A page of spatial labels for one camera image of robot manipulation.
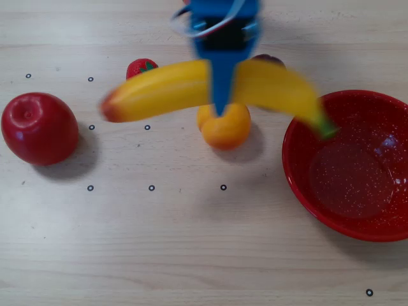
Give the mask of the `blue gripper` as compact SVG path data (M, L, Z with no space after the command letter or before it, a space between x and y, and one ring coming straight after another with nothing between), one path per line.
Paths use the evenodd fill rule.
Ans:
M246 60L259 38L259 1L191 1L191 28L202 32L232 19L209 34L194 38L198 56L210 63L210 97L221 116L235 86L236 65Z

